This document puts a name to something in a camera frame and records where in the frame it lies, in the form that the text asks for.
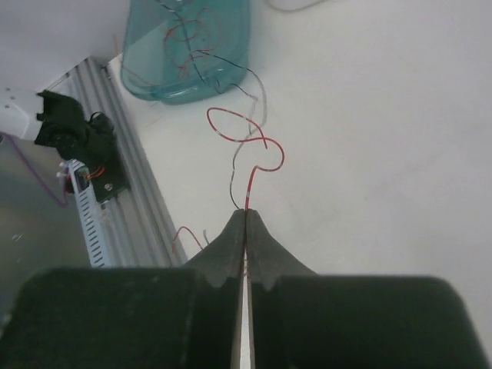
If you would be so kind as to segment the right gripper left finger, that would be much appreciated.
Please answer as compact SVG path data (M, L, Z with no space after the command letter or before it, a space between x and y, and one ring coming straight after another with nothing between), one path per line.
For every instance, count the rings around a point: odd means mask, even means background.
M244 211L178 268L56 268L1 328L3 368L236 368Z

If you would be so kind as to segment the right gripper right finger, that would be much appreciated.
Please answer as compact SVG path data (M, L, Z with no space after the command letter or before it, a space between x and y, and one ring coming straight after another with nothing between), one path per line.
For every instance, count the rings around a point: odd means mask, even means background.
M460 295L416 275L322 275L246 214L256 368L482 368Z

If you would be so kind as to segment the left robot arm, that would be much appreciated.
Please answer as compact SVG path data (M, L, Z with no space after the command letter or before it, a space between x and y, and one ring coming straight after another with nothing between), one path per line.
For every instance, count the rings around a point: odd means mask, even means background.
M1 133L54 148L65 160L102 165L116 152L108 117L85 117L80 102L53 91L1 87Z

